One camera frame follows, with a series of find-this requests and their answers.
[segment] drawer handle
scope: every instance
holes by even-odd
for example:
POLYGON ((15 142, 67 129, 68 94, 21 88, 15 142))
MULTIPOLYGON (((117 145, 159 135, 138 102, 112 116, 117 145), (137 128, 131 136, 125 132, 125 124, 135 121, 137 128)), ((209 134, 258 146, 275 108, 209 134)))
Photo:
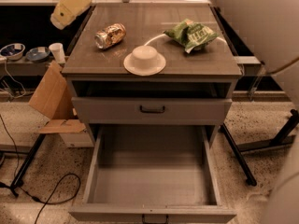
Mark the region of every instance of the drawer handle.
POLYGON ((163 223, 153 223, 153 222, 146 222, 146 216, 143 214, 142 215, 142 224, 168 224, 168 215, 166 215, 166 222, 163 223))
POLYGON ((141 113, 162 114, 165 112, 165 106, 163 105, 161 108, 145 108, 141 105, 139 110, 141 113))

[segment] can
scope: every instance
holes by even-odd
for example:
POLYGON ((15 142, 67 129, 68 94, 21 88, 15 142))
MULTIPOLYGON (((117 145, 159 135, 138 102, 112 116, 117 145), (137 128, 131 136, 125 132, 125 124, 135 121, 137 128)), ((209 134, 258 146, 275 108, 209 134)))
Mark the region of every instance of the can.
POLYGON ((107 49, 123 40, 125 28, 120 23, 110 25, 95 34, 95 44, 99 49, 107 49))

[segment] snack bag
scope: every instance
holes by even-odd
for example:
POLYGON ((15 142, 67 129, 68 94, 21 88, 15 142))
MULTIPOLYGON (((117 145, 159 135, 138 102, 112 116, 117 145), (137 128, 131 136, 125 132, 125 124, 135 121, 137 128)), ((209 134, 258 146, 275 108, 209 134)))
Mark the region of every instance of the snack bag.
POLYGON ((193 49, 203 49, 218 36, 209 27, 189 19, 185 19, 174 28, 164 31, 164 34, 184 46, 187 53, 193 49))

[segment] drawer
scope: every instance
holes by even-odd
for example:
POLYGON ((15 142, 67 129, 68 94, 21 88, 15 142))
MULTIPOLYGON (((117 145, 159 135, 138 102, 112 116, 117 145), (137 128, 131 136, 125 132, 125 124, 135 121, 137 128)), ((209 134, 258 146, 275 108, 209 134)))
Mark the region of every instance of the drawer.
POLYGON ((221 125, 232 100, 75 97, 72 102, 85 123, 221 125))
POLYGON ((105 125, 77 220, 226 223, 204 127, 105 125))

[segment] blue bowl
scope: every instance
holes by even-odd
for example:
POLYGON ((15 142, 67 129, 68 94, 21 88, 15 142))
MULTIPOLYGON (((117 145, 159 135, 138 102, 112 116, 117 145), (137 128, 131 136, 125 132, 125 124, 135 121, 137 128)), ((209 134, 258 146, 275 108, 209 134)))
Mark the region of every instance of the blue bowl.
POLYGON ((25 46, 21 43, 13 43, 0 49, 0 55, 10 60, 19 60, 25 51, 25 46))
POLYGON ((38 47, 30 49, 26 53, 26 58, 33 63, 45 62, 50 56, 50 49, 46 47, 38 47))

